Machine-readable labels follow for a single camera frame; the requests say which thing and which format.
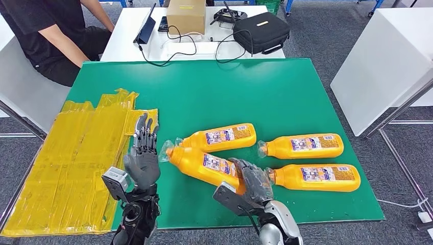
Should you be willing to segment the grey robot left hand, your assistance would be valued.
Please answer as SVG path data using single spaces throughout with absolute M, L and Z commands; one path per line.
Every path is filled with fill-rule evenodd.
M 159 126 L 156 125 L 151 129 L 152 123 L 153 119 L 147 113 L 138 118 L 133 145 L 130 152 L 124 156 L 125 170 L 141 190 L 149 189 L 160 177 L 156 150 Z

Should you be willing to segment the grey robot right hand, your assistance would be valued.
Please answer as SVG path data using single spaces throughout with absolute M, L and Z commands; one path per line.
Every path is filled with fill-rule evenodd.
M 274 199 L 273 190 L 267 174 L 255 164 L 244 159 L 229 158 L 240 173 L 246 191 L 243 197 L 250 202 L 265 206 Z

